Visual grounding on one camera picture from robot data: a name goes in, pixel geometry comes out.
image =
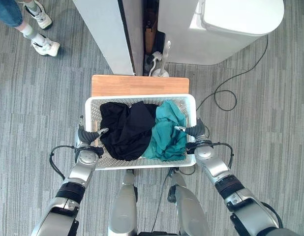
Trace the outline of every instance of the white washing machine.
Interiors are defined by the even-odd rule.
[[[217,64],[276,29],[283,0],[160,0],[158,30],[171,41],[168,61]]]

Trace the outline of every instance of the shoe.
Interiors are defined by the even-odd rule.
[[[52,57],[57,56],[60,43],[54,42],[45,36],[43,37],[45,38],[45,43],[43,45],[39,45],[35,43],[33,40],[31,41],[31,45],[42,56],[44,55],[50,55]]]
[[[53,22],[50,19],[50,17],[46,14],[44,6],[38,1],[34,1],[34,2],[37,4],[37,7],[40,8],[40,13],[38,15],[34,15],[25,4],[24,7],[26,11],[30,14],[30,16],[32,16],[32,18],[34,18],[37,21],[39,27],[41,27],[44,30],[47,27],[51,26]]]

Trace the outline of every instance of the teal clothing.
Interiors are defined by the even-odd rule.
[[[143,156],[162,161],[184,160],[187,137],[174,129],[176,125],[186,127],[186,117],[173,101],[166,100],[156,109],[151,141]]]

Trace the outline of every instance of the black cable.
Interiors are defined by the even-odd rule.
[[[194,174],[194,173],[196,172],[196,164],[193,165],[193,171],[192,171],[191,173],[189,173],[189,174],[186,174],[186,173],[182,172],[180,169],[178,169],[178,171],[179,171],[181,174],[185,175],[185,176],[190,176],[190,175],[192,175],[192,174]]]
[[[213,98],[214,98],[214,102],[215,102],[215,104],[218,106],[218,108],[220,108],[221,110],[223,110],[223,111],[225,111],[225,112],[229,112],[229,111],[233,110],[233,109],[236,107],[236,105],[237,105],[237,98],[236,98],[235,94],[234,94],[232,91],[227,90],[227,89],[220,90],[220,91],[218,91],[218,89],[219,89],[223,84],[225,84],[226,82],[228,82],[229,80],[231,80],[231,79],[233,79],[233,78],[235,78],[235,77],[237,77],[237,76],[243,75],[243,74],[245,74],[245,73],[248,73],[249,71],[253,70],[253,69],[258,65],[258,63],[260,62],[260,60],[264,57],[264,55],[265,55],[265,53],[266,53],[266,51],[267,51],[267,48],[268,48],[268,35],[266,35],[266,41],[267,41],[267,43],[266,43],[265,50],[264,50],[263,54],[261,55],[261,57],[260,57],[260,58],[257,60],[257,62],[255,63],[255,65],[254,65],[252,68],[250,68],[249,70],[247,70],[247,71],[245,71],[245,72],[242,72],[242,73],[240,73],[240,74],[234,75],[234,76],[232,76],[231,78],[228,78],[228,79],[227,79],[226,81],[224,81],[223,83],[221,83],[221,84],[215,89],[215,91],[214,91],[213,93],[211,93],[209,96],[207,96],[205,99],[202,100],[202,102],[200,103],[200,105],[197,107],[196,111],[197,111],[197,110],[201,107],[201,105],[202,105],[209,97],[211,97],[212,95],[213,95]],[[227,109],[222,108],[222,107],[219,105],[219,103],[218,103],[217,100],[216,100],[216,94],[219,93],[219,92],[229,92],[229,93],[231,93],[231,94],[234,96],[235,104],[234,104],[234,106],[233,106],[231,109],[228,109],[228,110],[227,110]]]
[[[208,135],[206,135],[206,131],[205,131],[205,137],[208,139],[209,137],[210,137],[210,130],[209,130],[209,128],[206,126],[206,125],[204,125],[204,127],[205,127],[205,129],[207,129],[207,131],[208,131]]]
[[[154,227],[155,227],[155,223],[156,223],[158,211],[160,210],[160,205],[161,205],[161,200],[162,200],[162,194],[163,194],[163,190],[164,190],[165,181],[166,181],[167,178],[170,176],[170,171],[171,171],[171,169],[168,171],[167,176],[165,177],[164,182],[163,182],[162,187],[161,187],[160,199],[159,199],[159,201],[158,201],[158,207],[157,207],[156,216],[155,216],[155,220],[154,220],[154,224],[153,224],[151,233],[153,232]]]
[[[267,204],[267,203],[263,203],[263,202],[261,202],[261,203],[262,203],[262,205],[264,205],[266,208],[268,208],[269,210],[271,210],[271,211],[275,214],[275,216],[276,216],[276,218],[277,218],[277,220],[278,220],[279,228],[282,229],[282,228],[283,228],[282,220],[281,220],[279,214],[275,211],[275,209],[273,209],[273,207],[270,206],[270,205]]]
[[[70,148],[70,149],[74,149],[74,150],[80,150],[81,148],[77,148],[77,147],[74,147],[74,146],[68,146],[68,145],[60,145],[60,146],[57,146],[57,147],[54,147],[52,149],[52,151],[50,152],[49,154],[49,164],[51,165],[51,167],[54,169],[54,171],[56,171],[56,173],[58,175],[61,176],[62,180],[65,179],[65,176],[63,175],[63,173],[58,169],[58,167],[55,165],[54,161],[53,161],[53,156],[54,156],[54,151],[56,149],[59,149],[59,148]]]
[[[203,145],[199,145],[200,147],[204,147],[204,146],[219,146],[219,145],[224,145],[227,146],[230,151],[231,151],[231,155],[230,155],[230,160],[229,160],[229,164],[227,165],[230,169],[232,168],[233,165],[233,157],[234,157],[234,153],[233,153],[233,148],[231,145],[227,144],[227,143],[213,143],[213,144],[203,144]]]

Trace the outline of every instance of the wooden table top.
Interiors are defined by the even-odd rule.
[[[93,75],[94,96],[189,93],[189,79],[125,75]]]

